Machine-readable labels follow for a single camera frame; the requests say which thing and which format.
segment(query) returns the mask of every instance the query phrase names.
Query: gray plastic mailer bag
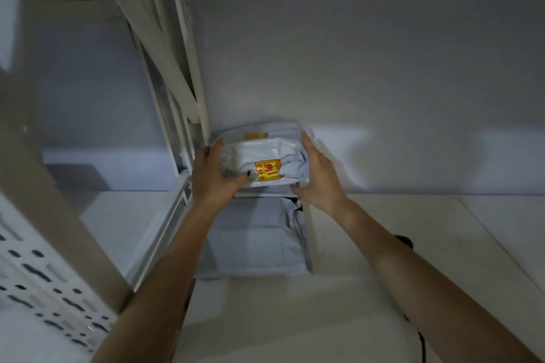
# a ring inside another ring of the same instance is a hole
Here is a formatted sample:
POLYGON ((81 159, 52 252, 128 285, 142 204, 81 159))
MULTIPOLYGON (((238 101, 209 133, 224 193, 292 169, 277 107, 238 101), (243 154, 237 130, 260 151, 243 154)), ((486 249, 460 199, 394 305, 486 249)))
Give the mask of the gray plastic mailer bag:
POLYGON ((215 219, 195 278, 310 275, 303 212, 287 198, 233 198, 215 219))
POLYGON ((227 177, 249 172, 244 187, 295 184, 309 177, 309 157, 301 144, 303 126, 269 122, 222 133, 220 165, 227 177))

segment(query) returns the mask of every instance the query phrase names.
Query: fragile sticker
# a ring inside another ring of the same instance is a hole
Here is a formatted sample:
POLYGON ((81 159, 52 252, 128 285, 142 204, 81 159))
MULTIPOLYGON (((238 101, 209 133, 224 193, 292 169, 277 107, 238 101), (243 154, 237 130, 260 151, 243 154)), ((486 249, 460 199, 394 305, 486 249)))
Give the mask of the fragile sticker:
POLYGON ((280 167, 282 167, 279 159, 269 159, 268 161, 256 162, 255 167, 257 169, 259 182, 284 178, 284 175, 278 173, 280 171, 280 167))
POLYGON ((244 140, 245 141, 252 141, 254 139, 264 139, 264 138, 267 138, 269 136, 269 132, 265 132, 263 134, 257 134, 257 133, 254 133, 254 132, 248 132, 245 136, 244 136, 244 140))

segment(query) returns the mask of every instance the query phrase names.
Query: person's right hand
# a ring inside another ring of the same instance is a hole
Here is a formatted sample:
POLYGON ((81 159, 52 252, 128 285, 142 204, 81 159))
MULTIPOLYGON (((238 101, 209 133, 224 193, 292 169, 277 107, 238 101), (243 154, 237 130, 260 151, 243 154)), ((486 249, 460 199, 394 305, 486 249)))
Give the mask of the person's right hand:
POLYGON ((344 194, 333 162, 317 150, 305 132, 302 133, 301 138, 309 155, 310 180, 306 187, 292 185, 292 191, 297 197, 310 202, 333 217, 335 210, 342 208, 350 200, 344 194))

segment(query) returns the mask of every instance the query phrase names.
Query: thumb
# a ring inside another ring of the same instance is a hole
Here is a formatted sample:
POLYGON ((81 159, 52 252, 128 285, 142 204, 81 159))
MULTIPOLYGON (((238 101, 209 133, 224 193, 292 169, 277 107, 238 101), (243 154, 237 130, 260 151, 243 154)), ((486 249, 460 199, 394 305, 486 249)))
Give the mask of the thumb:
POLYGON ((302 187, 298 187, 296 185, 290 185, 290 188, 292 190, 292 193, 295 194, 297 197, 305 199, 305 195, 307 190, 302 187))
POLYGON ((244 184, 246 184, 246 181, 248 181, 250 173, 243 173, 237 176, 236 178, 232 179, 232 181, 236 184, 236 189, 241 188, 244 184))

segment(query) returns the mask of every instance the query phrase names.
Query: plastic wrapping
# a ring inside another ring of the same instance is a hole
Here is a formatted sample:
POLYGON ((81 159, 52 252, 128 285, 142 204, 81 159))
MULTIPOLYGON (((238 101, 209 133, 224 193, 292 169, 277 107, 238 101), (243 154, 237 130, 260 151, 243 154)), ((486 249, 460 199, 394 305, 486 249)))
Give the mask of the plastic wrapping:
POLYGON ((303 212, 286 198, 235 198, 214 221, 195 278, 308 275, 303 212))
POLYGON ((220 165, 227 176, 249 172, 244 187, 294 184, 309 177, 309 158, 301 144, 303 126, 269 122, 222 133, 220 165))

